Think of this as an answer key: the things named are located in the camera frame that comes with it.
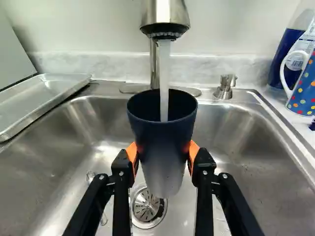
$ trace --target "cup rim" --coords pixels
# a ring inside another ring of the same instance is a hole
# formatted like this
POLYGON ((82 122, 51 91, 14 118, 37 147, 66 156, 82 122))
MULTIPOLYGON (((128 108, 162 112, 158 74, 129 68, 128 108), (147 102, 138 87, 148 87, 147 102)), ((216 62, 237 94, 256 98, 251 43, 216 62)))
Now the cup rim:
MULTIPOLYGON (((143 94, 143 93, 148 93, 148 92, 150 92, 150 91, 156 91, 156 90, 159 90, 159 88, 158 88, 158 89, 145 90, 145 91, 142 91, 142 92, 140 92, 140 93, 135 94, 134 96, 137 96, 137 95, 143 94)), ((170 120, 170 121, 152 121, 152 120, 146 120, 146 119, 142 119, 142 118, 139 118, 139 117, 135 116, 134 114, 132 114, 132 113, 129 111, 129 109, 128 109, 128 103, 129 103, 129 101, 134 97, 134 96, 132 96, 131 98, 129 98, 129 100, 128 100, 128 102, 127 102, 127 113, 128 113, 129 115, 131 115, 132 117, 136 118, 137 120, 140 120, 140 121, 143 121, 143 122, 147 122, 147 123, 154 123, 154 124, 170 124, 170 123, 176 123, 176 122, 180 122, 180 121, 182 121, 182 120, 185 120, 185 119, 187 119, 188 117, 191 117, 191 116, 193 116, 194 114, 196 114, 197 109, 198 109, 198 101, 197 101, 197 99, 196 99, 194 96, 192 96, 192 95, 189 94, 188 92, 185 92, 185 91, 182 91, 182 90, 179 90, 179 89, 170 88, 169 90, 176 90, 176 91, 179 91, 179 92, 182 92, 182 93, 185 93, 185 94, 189 95, 191 98, 194 99, 194 102, 196 103, 195 109, 194 109, 189 115, 184 116, 184 117, 179 118, 179 119, 174 119, 174 120, 170 120)))

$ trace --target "white backsplash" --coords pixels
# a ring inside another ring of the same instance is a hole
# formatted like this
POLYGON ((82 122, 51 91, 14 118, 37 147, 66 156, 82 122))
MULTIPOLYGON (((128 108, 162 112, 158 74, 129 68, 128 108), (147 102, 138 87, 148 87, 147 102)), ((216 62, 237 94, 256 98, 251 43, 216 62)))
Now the white backsplash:
MULTIPOLYGON (((36 52, 29 54, 41 73, 88 73, 96 79, 150 82, 148 54, 36 52)), ((172 55, 171 83, 217 84, 221 74, 234 73, 239 85, 265 85, 271 58, 256 55, 172 55)))

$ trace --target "white handle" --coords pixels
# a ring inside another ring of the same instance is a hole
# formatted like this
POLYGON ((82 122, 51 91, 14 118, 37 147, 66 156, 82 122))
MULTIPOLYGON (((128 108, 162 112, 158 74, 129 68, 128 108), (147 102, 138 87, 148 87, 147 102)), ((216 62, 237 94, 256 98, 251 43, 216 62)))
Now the white handle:
POLYGON ((284 65, 285 65, 285 62, 286 60, 289 58, 289 56, 293 56, 293 55, 296 55, 296 54, 301 54, 303 56, 303 65, 302 65, 302 70, 304 70, 308 60, 309 60, 309 57, 310 55, 308 55, 305 51, 303 50, 298 50, 298 51, 293 51, 291 53, 288 53, 285 58, 283 59, 282 63, 281 63, 281 66, 280 66, 280 80, 281 80, 281 83, 282 83, 282 86, 285 90, 285 93, 287 95, 288 98, 290 98, 293 94, 293 90, 291 90, 289 88, 289 86, 287 85, 286 81, 285 81, 285 78, 284 78, 284 65))

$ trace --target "barcode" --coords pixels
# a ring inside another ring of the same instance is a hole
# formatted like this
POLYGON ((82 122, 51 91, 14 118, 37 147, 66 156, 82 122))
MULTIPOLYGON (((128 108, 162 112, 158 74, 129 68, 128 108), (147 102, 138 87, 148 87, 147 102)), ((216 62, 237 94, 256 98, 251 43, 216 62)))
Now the barcode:
POLYGON ((302 67, 303 61, 302 60, 295 60, 292 62, 292 66, 294 67, 302 67))

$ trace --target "polka dot container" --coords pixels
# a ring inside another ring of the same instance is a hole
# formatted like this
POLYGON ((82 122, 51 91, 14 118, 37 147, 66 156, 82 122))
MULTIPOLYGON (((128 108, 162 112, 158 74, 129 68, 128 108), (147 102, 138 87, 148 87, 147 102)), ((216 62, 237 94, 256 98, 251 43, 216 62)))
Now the polka dot container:
POLYGON ((296 83, 286 107, 301 116, 315 116, 315 52, 296 83))

